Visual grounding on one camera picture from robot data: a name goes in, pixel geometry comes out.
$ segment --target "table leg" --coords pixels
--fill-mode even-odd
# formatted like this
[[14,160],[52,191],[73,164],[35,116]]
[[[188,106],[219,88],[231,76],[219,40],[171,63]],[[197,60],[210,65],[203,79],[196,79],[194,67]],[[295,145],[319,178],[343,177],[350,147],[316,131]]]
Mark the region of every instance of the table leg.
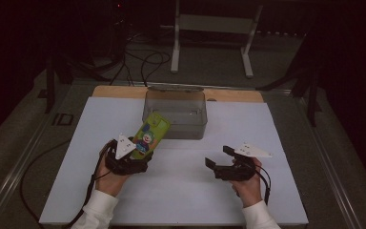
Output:
[[179,55],[180,55],[180,43],[179,43],[179,21],[180,21],[180,12],[179,12],[180,1],[176,0],[176,13],[174,16],[174,45],[173,45],[173,54],[172,54],[172,66],[171,72],[177,73],[179,69]]
[[47,83],[47,104],[46,104],[46,114],[48,114],[55,103],[55,86],[54,86],[54,69],[52,66],[52,55],[49,54],[46,62],[46,83]]
[[258,6],[257,7],[257,11],[256,14],[254,16],[254,19],[252,21],[252,25],[251,25],[251,29],[248,33],[249,38],[248,38],[248,42],[246,43],[245,47],[242,47],[240,49],[240,53],[242,55],[242,61],[243,61],[243,67],[245,68],[245,76],[247,78],[253,78],[254,77],[254,72],[252,71],[252,66],[251,66],[251,60],[249,59],[249,49],[251,48],[252,45],[252,41],[254,40],[254,35],[257,29],[257,23],[261,14],[261,11],[263,10],[263,6]]

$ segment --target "white sleeve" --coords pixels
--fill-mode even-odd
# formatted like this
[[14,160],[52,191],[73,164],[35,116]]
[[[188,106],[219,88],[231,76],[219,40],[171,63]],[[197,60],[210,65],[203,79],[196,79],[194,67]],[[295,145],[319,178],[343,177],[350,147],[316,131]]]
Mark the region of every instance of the white sleeve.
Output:
[[83,215],[72,226],[73,229],[109,228],[112,211],[118,199],[108,194],[93,190],[91,198],[83,207]]
[[270,215],[266,203],[261,200],[255,205],[242,209],[247,229],[276,229],[280,228]]

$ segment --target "person's arm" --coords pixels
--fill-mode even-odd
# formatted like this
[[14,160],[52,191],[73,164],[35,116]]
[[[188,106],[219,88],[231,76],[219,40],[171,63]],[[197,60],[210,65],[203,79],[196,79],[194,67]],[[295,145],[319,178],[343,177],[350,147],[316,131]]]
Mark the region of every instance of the person's arm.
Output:
[[72,226],[72,229],[109,228],[113,209],[118,202],[116,196],[129,176],[120,176],[109,172],[103,157],[97,171],[97,177],[101,178],[95,182],[95,190],[91,193],[88,203],[83,207],[84,213]]
[[[253,158],[256,170],[260,173],[261,162]],[[230,181],[243,203],[243,215],[247,229],[280,228],[270,215],[266,203],[261,197],[260,176],[254,175],[245,181]]]

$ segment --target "white shirt cuff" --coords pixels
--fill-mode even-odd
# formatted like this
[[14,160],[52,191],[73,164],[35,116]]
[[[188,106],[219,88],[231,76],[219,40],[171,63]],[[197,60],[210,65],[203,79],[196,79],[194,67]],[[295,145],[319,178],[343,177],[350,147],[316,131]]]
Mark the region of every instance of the white shirt cuff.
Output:
[[98,190],[93,190],[91,192],[91,198],[84,206],[84,211],[89,211],[91,213],[94,213],[95,215],[111,219],[112,211],[115,205],[117,205],[117,202],[117,198]]
[[255,205],[242,209],[248,228],[259,228],[264,226],[272,226],[278,228],[275,220],[270,215],[266,203],[261,200]]

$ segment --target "white tag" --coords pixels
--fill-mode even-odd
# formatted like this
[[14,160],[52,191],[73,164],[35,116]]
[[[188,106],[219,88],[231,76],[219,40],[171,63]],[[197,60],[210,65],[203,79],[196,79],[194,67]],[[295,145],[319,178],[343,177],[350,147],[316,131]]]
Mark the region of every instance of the white tag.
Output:
[[243,156],[248,156],[248,157],[272,157],[272,154],[261,150],[257,147],[255,147],[254,145],[245,143],[243,145],[241,145],[239,148],[234,150],[235,153],[239,154],[239,155],[243,155]]
[[115,151],[115,158],[120,159],[129,152],[135,149],[135,144],[132,143],[126,136],[120,134],[118,136],[117,149]]

